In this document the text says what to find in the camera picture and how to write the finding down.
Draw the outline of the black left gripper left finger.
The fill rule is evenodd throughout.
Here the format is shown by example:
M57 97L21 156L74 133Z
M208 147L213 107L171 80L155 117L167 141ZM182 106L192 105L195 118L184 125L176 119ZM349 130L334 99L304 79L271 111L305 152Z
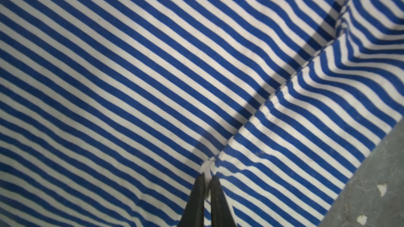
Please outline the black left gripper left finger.
M205 175L202 173L195 180L178 227L204 226L204 198Z

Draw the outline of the blue striped tank top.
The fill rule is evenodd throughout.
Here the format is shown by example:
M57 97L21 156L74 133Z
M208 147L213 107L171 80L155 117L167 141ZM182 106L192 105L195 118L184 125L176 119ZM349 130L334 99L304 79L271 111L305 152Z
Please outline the blue striped tank top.
M1 226L315 227L404 116L404 0L1 0Z

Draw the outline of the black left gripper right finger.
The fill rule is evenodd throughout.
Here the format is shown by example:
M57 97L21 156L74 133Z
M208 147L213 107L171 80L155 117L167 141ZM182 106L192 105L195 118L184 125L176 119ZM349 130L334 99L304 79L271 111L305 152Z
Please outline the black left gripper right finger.
M237 224L231 214L222 185L217 176L210 182L211 194L211 226L236 227Z

